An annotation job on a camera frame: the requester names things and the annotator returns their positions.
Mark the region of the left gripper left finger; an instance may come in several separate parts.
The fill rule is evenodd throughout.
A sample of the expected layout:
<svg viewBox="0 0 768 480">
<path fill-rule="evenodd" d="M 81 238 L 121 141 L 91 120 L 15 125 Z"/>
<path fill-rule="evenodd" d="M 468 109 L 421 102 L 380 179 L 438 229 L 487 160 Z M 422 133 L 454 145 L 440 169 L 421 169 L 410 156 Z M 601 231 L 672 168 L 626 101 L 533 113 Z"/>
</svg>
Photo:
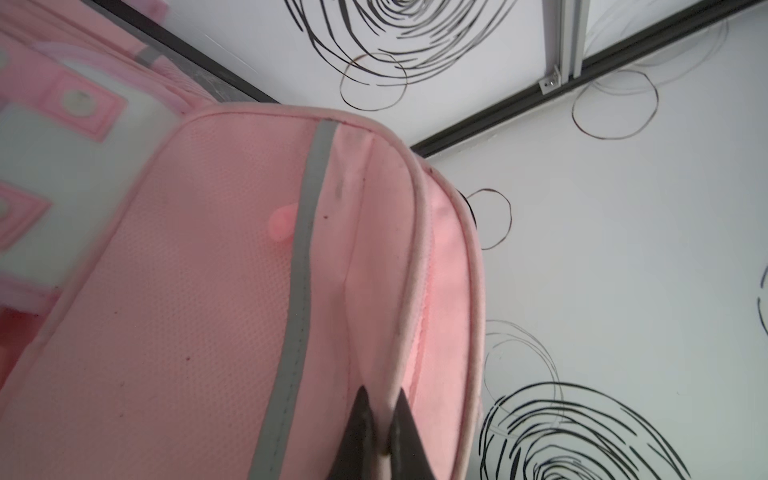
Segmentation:
<svg viewBox="0 0 768 480">
<path fill-rule="evenodd" d="M 367 389 L 355 396 L 328 480 L 369 480 L 376 455 L 376 427 Z"/>
</svg>

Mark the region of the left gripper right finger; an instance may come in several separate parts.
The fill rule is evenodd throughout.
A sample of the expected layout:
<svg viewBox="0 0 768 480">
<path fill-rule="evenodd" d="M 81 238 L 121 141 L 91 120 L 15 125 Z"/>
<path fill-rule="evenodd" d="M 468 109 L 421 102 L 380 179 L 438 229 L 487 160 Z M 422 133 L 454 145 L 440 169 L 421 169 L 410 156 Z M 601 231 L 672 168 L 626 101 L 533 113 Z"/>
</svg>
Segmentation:
<svg viewBox="0 0 768 480">
<path fill-rule="evenodd" d="M 435 479 L 403 390 L 393 412 L 388 446 L 392 480 Z"/>
</svg>

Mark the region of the pink student backpack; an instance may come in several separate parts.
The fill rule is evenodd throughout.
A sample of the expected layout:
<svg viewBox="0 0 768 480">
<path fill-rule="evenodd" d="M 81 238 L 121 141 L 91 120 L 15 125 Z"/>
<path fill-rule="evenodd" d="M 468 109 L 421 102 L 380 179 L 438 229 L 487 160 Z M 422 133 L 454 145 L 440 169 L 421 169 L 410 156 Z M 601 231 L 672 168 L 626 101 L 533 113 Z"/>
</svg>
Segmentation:
<svg viewBox="0 0 768 480">
<path fill-rule="evenodd" d="M 1 475 L 371 479 L 405 392 L 435 479 L 480 407 L 465 198 L 379 123 L 221 103 L 81 1 L 1 5 Z"/>
</svg>

